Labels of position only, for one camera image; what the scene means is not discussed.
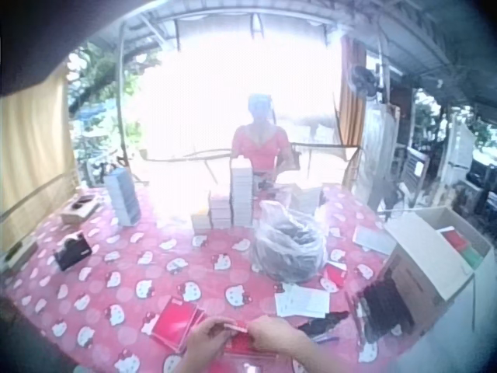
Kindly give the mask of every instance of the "tablecloth pattern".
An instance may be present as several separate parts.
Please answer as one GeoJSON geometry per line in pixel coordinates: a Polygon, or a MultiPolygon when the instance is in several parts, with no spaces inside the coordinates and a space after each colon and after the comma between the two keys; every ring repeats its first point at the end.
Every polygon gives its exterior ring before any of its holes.
{"type": "MultiPolygon", "coordinates": [[[[40,333],[79,364],[96,371],[170,372],[181,358],[150,337],[159,313],[171,296],[196,302],[208,315],[251,320],[275,315],[278,283],[262,274],[250,260],[253,231],[247,228],[212,230],[207,240],[193,234],[191,225],[167,219],[154,211],[146,188],[138,188],[142,218],[133,228],[117,224],[106,191],[96,213],[80,227],[63,225],[52,214],[34,232],[39,248],[16,276],[4,279],[4,291],[40,333]],[[81,229],[93,254],[61,272],[52,255],[63,238],[81,229]]],[[[328,253],[341,249],[348,274],[344,289],[317,276],[302,286],[331,294],[332,311],[347,310],[344,290],[353,294],[373,279],[356,268],[363,264],[374,275],[386,256],[364,251],[352,242],[357,225],[382,229],[367,207],[340,186],[325,188],[328,202],[318,215],[343,239],[327,238],[328,253]]],[[[305,321],[288,318],[294,325],[305,321]]],[[[413,345],[407,336],[388,335],[374,345],[358,347],[351,317],[333,331],[339,341],[321,345],[340,356],[353,371],[379,371],[413,345]]],[[[209,371],[246,371],[247,364],[262,371],[304,371],[284,357],[276,360],[239,359],[224,355],[209,371]]]]}

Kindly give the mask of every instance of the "plastic bag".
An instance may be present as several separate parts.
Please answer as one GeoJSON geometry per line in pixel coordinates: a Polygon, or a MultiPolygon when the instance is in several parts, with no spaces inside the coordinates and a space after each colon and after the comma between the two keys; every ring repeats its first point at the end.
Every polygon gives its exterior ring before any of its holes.
{"type": "Polygon", "coordinates": [[[316,220],[271,200],[260,207],[254,262],[275,281],[299,283],[316,275],[326,258],[326,237],[316,220]]]}

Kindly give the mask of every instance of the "table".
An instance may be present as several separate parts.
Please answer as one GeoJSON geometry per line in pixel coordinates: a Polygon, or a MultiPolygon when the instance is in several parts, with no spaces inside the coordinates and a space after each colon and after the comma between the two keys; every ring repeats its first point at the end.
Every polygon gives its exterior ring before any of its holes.
{"type": "MultiPolygon", "coordinates": [[[[213,230],[204,245],[195,247],[193,241],[198,239],[187,222],[158,220],[159,211],[154,211],[147,189],[138,188],[137,193],[142,219],[136,227],[121,228],[102,192],[103,206],[81,226],[93,255],[64,273],[51,253],[65,235],[78,228],[62,225],[57,214],[50,215],[34,233],[37,252],[16,276],[4,281],[6,294],[48,341],[97,371],[169,372],[181,357],[150,338],[150,332],[170,296],[196,302],[208,315],[251,320],[275,314],[278,283],[252,265],[250,249],[238,245],[244,239],[253,242],[252,230],[213,230]]],[[[326,188],[325,196],[328,202],[319,214],[330,227],[339,227],[344,237],[330,235],[327,249],[346,252],[344,289],[355,293],[373,280],[357,273],[357,265],[366,264],[376,275],[386,257],[353,244],[354,229],[358,224],[374,229],[383,225],[340,186],[326,188]]],[[[303,286],[327,287],[320,277],[303,286]]],[[[333,293],[330,303],[332,311],[347,310],[344,290],[333,293]]],[[[301,317],[288,320],[294,325],[305,321],[301,317]]],[[[380,371],[415,342],[392,334],[368,346],[360,358],[351,317],[334,329],[334,335],[339,341],[321,348],[333,350],[353,371],[380,371]]],[[[303,371],[284,357],[241,361],[228,355],[210,371],[245,371],[244,364],[276,373],[303,371]]]]}

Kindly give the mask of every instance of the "curtain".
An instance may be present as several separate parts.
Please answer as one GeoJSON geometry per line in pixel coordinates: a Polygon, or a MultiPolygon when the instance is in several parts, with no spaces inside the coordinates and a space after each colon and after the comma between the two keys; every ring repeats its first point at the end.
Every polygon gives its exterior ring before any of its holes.
{"type": "Polygon", "coordinates": [[[75,192],[66,73],[64,66],[39,85],[0,100],[4,251],[75,192]]]}
{"type": "Polygon", "coordinates": [[[340,135],[344,145],[360,145],[363,137],[364,99],[349,87],[349,72],[354,65],[366,66],[366,48],[348,36],[342,38],[342,86],[340,89],[340,135]]]}

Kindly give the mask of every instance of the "ceiling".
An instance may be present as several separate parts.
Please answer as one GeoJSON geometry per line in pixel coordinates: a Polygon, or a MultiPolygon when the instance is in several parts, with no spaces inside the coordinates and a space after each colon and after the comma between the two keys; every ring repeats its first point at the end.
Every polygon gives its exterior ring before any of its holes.
{"type": "Polygon", "coordinates": [[[475,105],[483,119],[497,123],[494,37],[464,0],[169,0],[145,6],[143,0],[21,2],[21,10],[0,9],[2,95],[43,80],[90,36],[114,50],[122,19],[127,20],[125,48],[132,51],[181,46],[185,34],[178,19],[194,23],[193,16],[259,13],[346,30],[376,53],[378,36],[384,35],[384,52],[406,79],[440,103],[475,105]]]}

